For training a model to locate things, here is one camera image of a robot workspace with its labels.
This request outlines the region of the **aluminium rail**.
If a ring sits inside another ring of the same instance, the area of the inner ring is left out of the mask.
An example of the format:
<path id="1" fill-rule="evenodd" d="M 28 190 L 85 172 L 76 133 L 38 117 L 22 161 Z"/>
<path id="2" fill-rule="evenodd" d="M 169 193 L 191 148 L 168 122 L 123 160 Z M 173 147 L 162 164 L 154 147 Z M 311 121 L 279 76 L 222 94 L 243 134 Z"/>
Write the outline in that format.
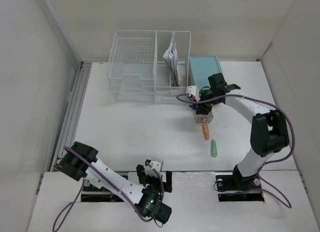
<path id="1" fill-rule="evenodd" d="M 83 61 L 77 70 L 72 90 L 67 97 L 66 113 L 52 155 L 49 167 L 50 172 L 56 170 L 56 165 L 64 156 L 64 146 L 70 147 L 74 143 L 91 68 L 91 62 Z"/>

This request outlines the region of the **clear blue-cap spray bottle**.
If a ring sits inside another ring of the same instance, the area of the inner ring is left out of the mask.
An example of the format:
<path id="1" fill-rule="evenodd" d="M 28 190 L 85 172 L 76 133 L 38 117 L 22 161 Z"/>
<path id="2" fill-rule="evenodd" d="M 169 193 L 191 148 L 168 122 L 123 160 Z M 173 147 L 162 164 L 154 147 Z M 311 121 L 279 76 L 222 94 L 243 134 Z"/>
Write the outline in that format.
<path id="1" fill-rule="evenodd" d="M 196 111 L 197 110 L 197 108 L 195 107 L 195 106 L 193 106 L 193 105 L 189 105 L 189 107 L 193 110 L 193 111 Z"/>

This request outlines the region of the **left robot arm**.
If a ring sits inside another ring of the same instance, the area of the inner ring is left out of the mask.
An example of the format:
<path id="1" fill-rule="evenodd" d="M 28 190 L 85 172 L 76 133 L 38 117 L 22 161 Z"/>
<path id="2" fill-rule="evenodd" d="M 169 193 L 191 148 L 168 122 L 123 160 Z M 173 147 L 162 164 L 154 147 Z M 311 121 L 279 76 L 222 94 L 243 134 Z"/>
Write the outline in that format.
<path id="1" fill-rule="evenodd" d="M 71 147 L 64 146 L 66 154 L 56 169 L 68 177 L 87 181 L 100 190 L 109 190 L 127 202 L 144 222 L 154 220 L 166 224 L 172 208 L 164 203 L 165 193 L 171 193 L 172 172 L 162 176 L 163 160 L 147 159 L 136 167 L 139 183 L 134 183 L 113 171 L 98 158 L 98 150 L 75 142 Z"/>

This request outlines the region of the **grey setup guide booklet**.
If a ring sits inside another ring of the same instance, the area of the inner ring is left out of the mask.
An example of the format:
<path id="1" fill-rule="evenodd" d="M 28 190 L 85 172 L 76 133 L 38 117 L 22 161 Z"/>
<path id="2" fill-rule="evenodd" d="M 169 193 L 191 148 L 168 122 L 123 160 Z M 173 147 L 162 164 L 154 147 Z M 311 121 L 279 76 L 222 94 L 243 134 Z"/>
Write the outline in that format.
<path id="1" fill-rule="evenodd" d="M 172 32 L 169 46 L 167 50 L 164 52 L 162 58 L 164 59 L 164 62 L 169 70 L 171 80 L 170 85 L 172 87 L 179 87 L 182 83 L 182 76 L 178 69 L 179 57 L 176 46 L 175 32 Z"/>

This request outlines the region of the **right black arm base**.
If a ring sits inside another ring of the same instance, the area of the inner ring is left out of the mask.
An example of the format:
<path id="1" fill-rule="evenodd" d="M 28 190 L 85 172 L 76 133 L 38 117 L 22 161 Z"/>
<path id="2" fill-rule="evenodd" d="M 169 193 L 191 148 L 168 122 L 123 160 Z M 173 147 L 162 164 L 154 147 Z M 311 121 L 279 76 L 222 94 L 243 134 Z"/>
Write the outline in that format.
<path id="1" fill-rule="evenodd" d="M 232 173 L 215 175 L 215 190 L 219 202 L 264 202 L 261 181 L 257 173 L 243 177 L 236 165 Z"/>

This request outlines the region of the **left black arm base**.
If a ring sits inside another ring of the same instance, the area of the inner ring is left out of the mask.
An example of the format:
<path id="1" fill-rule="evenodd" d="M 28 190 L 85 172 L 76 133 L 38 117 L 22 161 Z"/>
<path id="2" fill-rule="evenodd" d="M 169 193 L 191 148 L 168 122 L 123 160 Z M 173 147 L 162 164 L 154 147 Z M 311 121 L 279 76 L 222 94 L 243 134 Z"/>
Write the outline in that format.
<path id="1" fill-rule="evenodd" d="M 93 203 L 122 203 L 123 200 L 118 196 L 110 192 L 105 187 L 97 188 L 88 181 L 82 189 L 80 195 L 81 202 L 93 202 Z"/>

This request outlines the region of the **orange plastic case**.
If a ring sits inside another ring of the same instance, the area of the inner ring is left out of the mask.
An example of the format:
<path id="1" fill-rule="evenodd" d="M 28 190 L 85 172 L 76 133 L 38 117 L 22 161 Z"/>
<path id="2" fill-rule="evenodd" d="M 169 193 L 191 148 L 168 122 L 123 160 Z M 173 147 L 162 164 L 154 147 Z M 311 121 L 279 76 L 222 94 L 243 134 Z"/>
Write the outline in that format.
<path id="1" fill-rule="evenodd" d="M 202 125 L 202 132 L 203 132 L 204 139 L 206 141 L 209 140 L 210 139 L 210 131 L 209 131 L 208 124 L 203 124 Z"/>

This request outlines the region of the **clear drawer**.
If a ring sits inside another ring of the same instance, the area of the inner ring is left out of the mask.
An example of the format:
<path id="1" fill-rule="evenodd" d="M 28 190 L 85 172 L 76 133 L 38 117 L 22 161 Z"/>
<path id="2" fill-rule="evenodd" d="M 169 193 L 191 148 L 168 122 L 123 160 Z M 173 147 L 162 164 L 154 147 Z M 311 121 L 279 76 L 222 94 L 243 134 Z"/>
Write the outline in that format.
<path id="1" fill-rule="evenodd" d="M 197 124 L 209 124 L 213 120 L 214 116 L 212 112 L 208 114 L 195 114 L 195 122 Z"/>

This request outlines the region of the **green plastic case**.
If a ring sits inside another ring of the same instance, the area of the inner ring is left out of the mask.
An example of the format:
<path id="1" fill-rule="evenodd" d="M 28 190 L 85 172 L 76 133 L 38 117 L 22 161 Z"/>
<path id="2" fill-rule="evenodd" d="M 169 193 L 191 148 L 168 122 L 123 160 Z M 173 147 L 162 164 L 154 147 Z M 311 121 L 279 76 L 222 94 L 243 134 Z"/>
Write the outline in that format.
<path id="1" fill-rule="evenodd" d="M 217 143 L 214 139 L 212 139 L 210 142 L 210 155 L 213 158 L 218 156 Z"/>

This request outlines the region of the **teal orange drawer box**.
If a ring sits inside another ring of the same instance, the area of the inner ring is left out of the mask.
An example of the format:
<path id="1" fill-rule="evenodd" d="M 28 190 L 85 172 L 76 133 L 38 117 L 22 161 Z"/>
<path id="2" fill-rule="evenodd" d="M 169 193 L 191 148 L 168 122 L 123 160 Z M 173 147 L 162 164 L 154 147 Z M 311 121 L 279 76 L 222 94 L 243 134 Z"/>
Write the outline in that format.
<path id="1" fill-rule="evenodd" d="M 191 56 L 188 65 L 189 84 L 198 89 L 209 87 L 208 77 L 223 73 L 220 59 L 216 55 Z"/>

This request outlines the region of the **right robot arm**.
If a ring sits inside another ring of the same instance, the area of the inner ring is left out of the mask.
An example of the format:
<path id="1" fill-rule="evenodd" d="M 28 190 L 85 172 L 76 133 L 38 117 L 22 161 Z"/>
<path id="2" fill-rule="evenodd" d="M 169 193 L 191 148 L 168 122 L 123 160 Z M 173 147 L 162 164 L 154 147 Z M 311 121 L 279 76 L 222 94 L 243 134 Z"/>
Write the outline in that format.
<path id="1" fill-rule="evenodd" d="M 240 113 L 250 124 L 250 150 L 233 169 L 231 175 L 217 176 L 220 192 L 247 191 L 254 188 L 259 168 L 274 154 L 289 145 L 289 133 L 284 114 L 246 98 L 236 84 L 227 84 L 222 73 L 208 77 L 209 86 L 199 92 L 196 106 L 199 122 L 210 122 L 212 107 L 225 104 Z"/>

